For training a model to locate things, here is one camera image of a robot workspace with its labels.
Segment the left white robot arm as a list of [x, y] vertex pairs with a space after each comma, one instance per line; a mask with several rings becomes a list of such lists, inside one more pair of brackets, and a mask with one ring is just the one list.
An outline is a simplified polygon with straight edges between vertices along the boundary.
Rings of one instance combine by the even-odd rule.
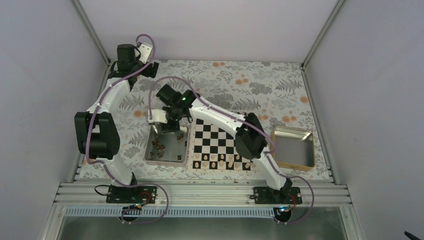
[[156, 76], [159, 65], [153, 62], [155, 50], [148, 43], [118, 45], [117, 60], [110, 66], [104, 89], [91, 107], [74, 116], [79, 151], [88, 164], [103, 166], [111, 185], [121, 187], [119, 196], [128, 203], [139, 197], [140, 190], [134, 174], [118, 155], [121, 143], [114, 115], [139, 75]]

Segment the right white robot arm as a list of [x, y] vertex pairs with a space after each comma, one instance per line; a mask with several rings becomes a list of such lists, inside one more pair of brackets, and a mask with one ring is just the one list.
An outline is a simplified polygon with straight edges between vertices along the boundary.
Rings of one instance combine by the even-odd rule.
[[163, 130], [172, 132], [183, 118], [201, 119], [211, 123], [231, 135], [236, 152], [253, 161], [264, 174], [274, 202], [282, 204], [289, 199], [290, 190], [285, 186], [289, 176], [278, 170], [272, 156], [276, 146], [264, 132], [254, 113], [244, 115], [231, 112], [207, 101], [191, 89], [180, 93], [168, 84], [158, 91], [156, 97], [164, 106], [161, 109], [148, 110], [147, 121], [150, 125], [160, 125]]

